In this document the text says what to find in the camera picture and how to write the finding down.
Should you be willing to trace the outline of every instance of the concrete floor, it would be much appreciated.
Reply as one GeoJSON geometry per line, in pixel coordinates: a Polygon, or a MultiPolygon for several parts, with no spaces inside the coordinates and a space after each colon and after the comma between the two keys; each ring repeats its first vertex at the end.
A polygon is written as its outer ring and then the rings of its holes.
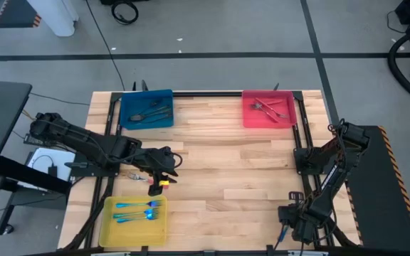
{"type": "MultiPolygon", "coordinates": [[[[121,90],[117,73],[84,1],[72,0],[80,16],[69,38],[38,28],[0,29],[0,56],[42,55],[42,60],[0,61],[0,80],[27,82],[33,92],[89,102],[92,91],[121,90]],[[90,55],[94,60],[49,60],[45,55],[90,55]]],[[[400,0],[307,0],[322,53],[386,53],[400,34],[386,27],[386,14],[400,0]]],[[[90,1],[114,54],[133,53],[313,53],[298,0],[151,0],[136,3],[140,19],[121,26],[110,8],[90,1]]],[[[396,17],[393,26],[402,29],[396,17]]],[[[410,45],[404,46],[410,52],[410,45]]],[[[314,58],[165,58],[116,60],[126,88],[144,79],[151,90],[320,89],[314,58]]],[[[410,58],[398,61],[410,73],[410,58]]],[[[338,115],[356,124],[385,126],[410,195],[410,95],[391,76],[385,59],[324,59],[338,115]]],[[[58,112],[84,125],[88,108],[31,96],[26,110],[58,112]]],[[[14,131],[24,134],[20,117],[14,131]]],[[[32,146],[11,136],[3,155],[24,162],[32,146]]],[[[0,195],[0,208],[7,195],[0,195]]],[[[0,237],[0,255],[56,248],[63,211],[16,208],[16,232],[0,237]]]]}

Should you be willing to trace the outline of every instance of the wooden table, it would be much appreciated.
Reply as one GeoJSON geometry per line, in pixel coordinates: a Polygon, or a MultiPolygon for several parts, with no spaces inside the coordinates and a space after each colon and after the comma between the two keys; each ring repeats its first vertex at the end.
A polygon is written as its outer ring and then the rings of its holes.
{"type": "MultiPolygon", "coordinates": [[[[103,134],[111,92],[94,92],[85,128],[103,134]]],[[[332,138],[322,94],[303,91],[315,146],[332,138]]],[[[296,106],[300,137],[305,135],[296,106]]],[[[266,250],[279,236],[277,207],[292,203],[290,191],[303,191],[295,170],[292,129],[245,129],[240,97],[178,97],[174,99],[175,125],[165,129],[127,131],[142,147],[170,146],[184,163],[177,169],[178,184],[164,190],[169,200],[167,242],[149,250],[266,250]]],[[[115,179],[114,196],[146,195],[148,185],[129,179],[134,167],[122,165],[115,179]]],[[[67,245],[90,213],[95,178],[84,178],[70,192],[58,247],[67,245]]],[[[354,216],[345,187],[334,200],[338,225],[359,243],[354,216]]],[[[98,245],[100,219],[93,246],[98,245]]],[[[289,234],[278,250],[299,249],[289,234]]],[[[140,251],[140,247],[107,250],[140,251]]]]}

